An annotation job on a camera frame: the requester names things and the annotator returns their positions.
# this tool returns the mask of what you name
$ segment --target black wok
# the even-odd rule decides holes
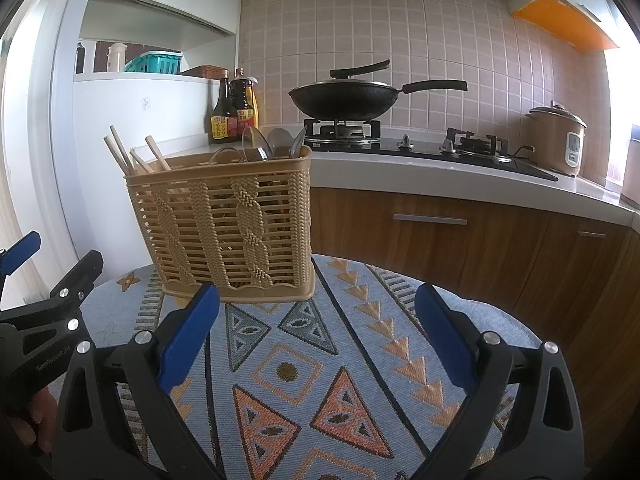
[[[368,74],[389,67],[390,61],[356,68],[331,70],[333,78],[294,88],[289,95],[302,113],[320,121],[369,121],[393,106],[398,94],[420,90],[450,89],[466,91],[466,81],[437,79],[418,81],[401,89],[386,83],[351,79],[352,75]]]

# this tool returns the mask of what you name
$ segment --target gas stove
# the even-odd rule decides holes
[[[316,123],[319,121],[305,120],[305,144],[315,152],[411,156],[558,180],[556,176],[530,165],[528,159],[515,156],[520,150],[532,151],[532,147],[521,146],[514,155],[508,155],[508,142],[500,137],[476,137],[471,132],[449,128],[442,144],[412,140],[408,135],[398,141],[381,137],[379,121],[367,121],[364,125],[320,124],[318,132],[314,130]]]

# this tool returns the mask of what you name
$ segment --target basket base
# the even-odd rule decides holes
[[[177,280],[162,284],[162,291],[169,296],[191,299],[200,288],[200,284],[183,285]],[[220,303],[293,303],[311,298],[316,290],[316,274],[302,286],[274,285],[269,288],[245,285],[241,288],[216,286]]]

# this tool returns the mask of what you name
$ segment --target rice cooker lid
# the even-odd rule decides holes
[[[575,121],[576,123],[581,124],[585,128],[587,127],[587,124],[580,117],[567,111],[566,108],[564,108],[562,105],[554,104],[553,101],[551,101],[551,106],[539,106],[536,108],[532,108],[529,111],[529,113],[533,113],[533,112],[557,115],[560,117],[564,117],[565,119],[571,119],[572,121]]]

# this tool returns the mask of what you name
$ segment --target cabinet handle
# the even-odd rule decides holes
[[[405,220],[407,222],[427,222],[429,224],[466,225],[466,218],[447,218],[446,216],[395,214],[394,220]]]
[[[589,7],[587,7],[586,5],[578,4],[578,7],[580,7],[580,10],[584,12],[587,16],[589,16],[594,22],[596,23],[602,22],[602,20],[598,16],[596,16],[593,12],[591,12],[589,10]]]
[[[591,233],[589,231],[578,231],[578,234],[580,236],[587,236],[589,238],[604,238],[605,236],[607,236],[604,233]]]

